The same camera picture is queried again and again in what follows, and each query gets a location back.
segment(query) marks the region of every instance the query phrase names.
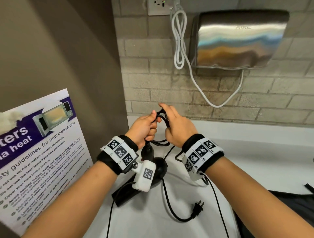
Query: white cable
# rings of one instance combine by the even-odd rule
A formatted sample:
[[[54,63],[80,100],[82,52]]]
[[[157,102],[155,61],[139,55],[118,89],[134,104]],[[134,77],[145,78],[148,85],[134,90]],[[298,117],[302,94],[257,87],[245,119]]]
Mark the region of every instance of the white cable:
[[[179,17],[178,17],[179,14],[182,14],[182,16],[183,16],[181,22],[179,21]],[[175,50],[175,55],[174,55],[175,67],[177,69],[182,69],[183,66],[184,66],[184,62],[186,60],[187,65],[189,66],[189,69],[190,69],[191,79],[192,79],[194,85],[196,86],[196,88],[198,89],[198,91],[202,94],[203,98],[206,100],[206,102],[209,105],[211,105],[212,107],[215,107],[215,108],[219,108],[219,107],[222,107],[222,106],[226,105],[226,103],[229,102],[229,100],[240,90],[240,88],[242,86],[243,70],[241,72],[241,78],[240,78],[239,86],[235,90],[235,92],[233,94],[231,94],[231,96],[228,97],[228,99],[223,104],[221,104],[221,105],[214,105],[214,104],[212,104],[207,99],[207,97],[205,96],[203,91],[200,89],[200,87],[197,85],[197,83],[195,82],[195,79],[194,79],[193,73],[192,73],[192,67],[191,67],[189,59],[187,57],[187,54],[186,54],[187,50],[186,50],[186,45],[185,45],[185,42],[184,42],[184,34],[185,34],[185,30],[187,28],[187,14],[183,10],[183,7],[180,6],[180,5],[175,5],[172,8],[171,12],[170,12],[170,19],[171,19],[172,32],[173,32],[173,35],[174,35],[175,41],[176,41],[176,50]]]

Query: wrist-mounted device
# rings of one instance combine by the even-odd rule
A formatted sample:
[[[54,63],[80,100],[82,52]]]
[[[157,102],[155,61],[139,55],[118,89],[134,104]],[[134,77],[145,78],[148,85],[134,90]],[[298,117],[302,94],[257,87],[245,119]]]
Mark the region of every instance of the wrist-mounted device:
[[[200,173],[225,155],[222,148],[201,134],[191,136],[182,150],[185,153],[182,162],[193,181],[201,179],[203,175]]]
[[[148,192],[156,171],[156,164],[145,160],[136,162],[138,154],[137,145],[127,136],[115,136],[111,141],[101,148],[102,152],[97,160],[108,165],[117,175],[127,173],[130,170],[136,172],[134,189]]]

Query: metal screw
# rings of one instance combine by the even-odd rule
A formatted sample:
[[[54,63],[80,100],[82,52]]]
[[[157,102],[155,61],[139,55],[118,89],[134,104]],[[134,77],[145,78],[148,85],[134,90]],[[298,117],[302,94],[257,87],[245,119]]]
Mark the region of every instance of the metal screw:
[[[134,162],[133,168],[136,169],[137,167],[138,167],[138,163],[137,163],[137,162]]]

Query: electrical plug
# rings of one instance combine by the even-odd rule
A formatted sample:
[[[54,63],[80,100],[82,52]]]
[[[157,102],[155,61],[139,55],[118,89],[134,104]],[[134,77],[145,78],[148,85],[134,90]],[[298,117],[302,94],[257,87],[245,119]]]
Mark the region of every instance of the electrical plug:
[[[198,203],[195,203],[195,206],[193,208],[193,212],[192,212],[192,219],[194,219],[196,216],[198,216],[203,209],[204,203],[201,204],[202,201],[199,201]]]

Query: electrical socket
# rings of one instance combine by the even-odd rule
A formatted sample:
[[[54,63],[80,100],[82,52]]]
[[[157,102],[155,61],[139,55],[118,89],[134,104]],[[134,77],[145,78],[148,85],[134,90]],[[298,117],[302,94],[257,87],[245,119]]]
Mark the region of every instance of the electrical socket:
[[[174,0],[147,0],[149,16],[170,15]]]

